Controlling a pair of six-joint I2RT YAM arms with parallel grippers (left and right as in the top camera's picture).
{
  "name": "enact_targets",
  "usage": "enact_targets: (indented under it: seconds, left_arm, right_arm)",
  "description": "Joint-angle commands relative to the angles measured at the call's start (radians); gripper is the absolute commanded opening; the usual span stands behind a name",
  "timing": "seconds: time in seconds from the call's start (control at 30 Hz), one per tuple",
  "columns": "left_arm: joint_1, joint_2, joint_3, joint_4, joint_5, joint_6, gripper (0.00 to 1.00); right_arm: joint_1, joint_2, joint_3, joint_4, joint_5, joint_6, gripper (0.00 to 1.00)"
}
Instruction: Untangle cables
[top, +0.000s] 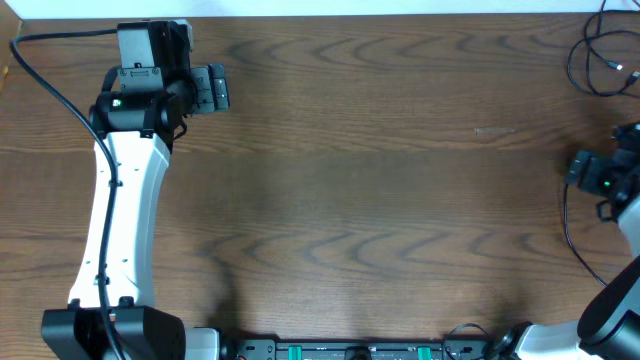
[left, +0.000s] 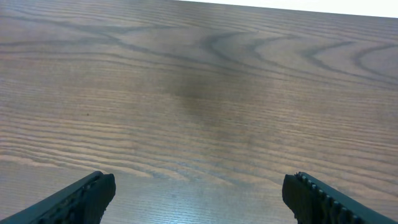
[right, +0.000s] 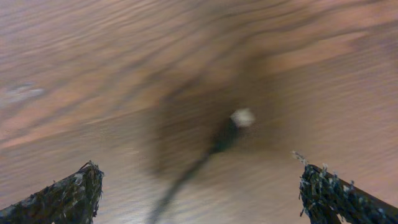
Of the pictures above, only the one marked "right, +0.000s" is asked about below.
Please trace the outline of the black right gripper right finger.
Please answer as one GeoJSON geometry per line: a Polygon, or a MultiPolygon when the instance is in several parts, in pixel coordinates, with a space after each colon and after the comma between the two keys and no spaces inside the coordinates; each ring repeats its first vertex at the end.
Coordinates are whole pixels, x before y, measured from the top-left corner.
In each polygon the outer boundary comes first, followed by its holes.
{"type": "Polygon", "coordinates": [[[311,224],[397,224],[397,207],[357,188],[328,172],[310,164],[303,155],[293,152],[293,157],[304,165],[300,176],[299,199],[311,224]]]}

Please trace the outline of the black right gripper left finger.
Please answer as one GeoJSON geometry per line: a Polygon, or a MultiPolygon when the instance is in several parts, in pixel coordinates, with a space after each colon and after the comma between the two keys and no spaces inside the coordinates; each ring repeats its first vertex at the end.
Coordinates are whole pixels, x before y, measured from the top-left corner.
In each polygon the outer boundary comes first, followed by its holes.
{"type": "Polygon", "coordinates": [[[74,174],[1,210],[1,224],[92,224],[104,172],[92,161],[74,174]]]}

